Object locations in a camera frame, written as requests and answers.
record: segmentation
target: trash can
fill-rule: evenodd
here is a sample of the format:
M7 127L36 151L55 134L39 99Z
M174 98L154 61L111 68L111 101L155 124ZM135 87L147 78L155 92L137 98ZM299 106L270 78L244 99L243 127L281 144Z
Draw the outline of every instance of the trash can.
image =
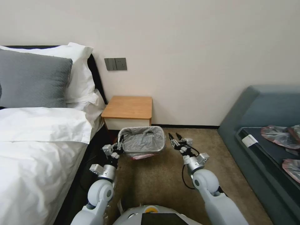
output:
M160 153L166 146L161 127L127 127L120 130L118 140L124 135L124 152L133 159L147 158Z

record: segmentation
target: floor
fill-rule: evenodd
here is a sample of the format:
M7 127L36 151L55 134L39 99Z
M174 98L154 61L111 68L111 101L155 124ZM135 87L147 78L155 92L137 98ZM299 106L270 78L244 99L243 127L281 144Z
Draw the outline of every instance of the floor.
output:
M193 147L210 155L205 168L215 173L223 191L236 203L249 225L272 224L216 130L165 128L164 131L166 135L170 132L175 136L177 132L193 138ZM120 158L114 199L107 209L107 225L118 218L120 199L125 209L156 204L173 208L204 225L211 224L200 194L182 182L181 154L172 149L169 139L166 143L166 149L153 157L131 160L123 155ZM185 180L192 186L187 173Z

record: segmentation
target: wall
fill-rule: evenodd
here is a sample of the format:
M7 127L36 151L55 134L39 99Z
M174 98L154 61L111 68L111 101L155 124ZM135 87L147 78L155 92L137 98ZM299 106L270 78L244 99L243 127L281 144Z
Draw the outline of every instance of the wall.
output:
M251 84L300 84L298 0L10 0L1 45L95 48L107 98L153 97L153 123L219 125ZM108 72L104 58L126 57Z

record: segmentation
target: bedside table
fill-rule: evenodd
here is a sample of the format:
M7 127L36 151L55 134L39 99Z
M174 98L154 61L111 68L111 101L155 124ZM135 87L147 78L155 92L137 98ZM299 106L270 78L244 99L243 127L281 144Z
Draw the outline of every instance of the bedside table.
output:
M108 130L151 126L152 98L113 96L101 116Z

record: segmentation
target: black cable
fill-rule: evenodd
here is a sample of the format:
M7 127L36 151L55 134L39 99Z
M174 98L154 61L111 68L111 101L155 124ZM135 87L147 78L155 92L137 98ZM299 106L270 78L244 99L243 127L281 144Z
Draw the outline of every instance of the black cable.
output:
M187 188L194 190L194 189L195 189L194 187L189 187L189 186L186 184L186 182L184 181L184 178L183 178L183 170L184 170L184 167L185 167L185 164L183 165L182 171L181 171L182 181L183 181L184 185L185 185Z
M97 155L95 155L94 157L90 158L88 161L84 162L83 165L87 164L89 161L93 160L96 157L97 157Z
M84 162L84 163L83 163L83 166L86 165L88 162L90 162L91 160L93 160L93 159L96 158L96 157L97 157L97 155L95 155L94 157L90 158L88 161ZM79 180L79 186L81 187L81 189L82 189L84 192L88 193L88 190L85 189L85 188L82 186L80 180Z
M197 149L193 148L192 146L190 146L190 145L188 145L188 144L187 144L187 146L189 146L191 149L194 149L194 150L198 153L198 155L200 155L200 153L198 152Z

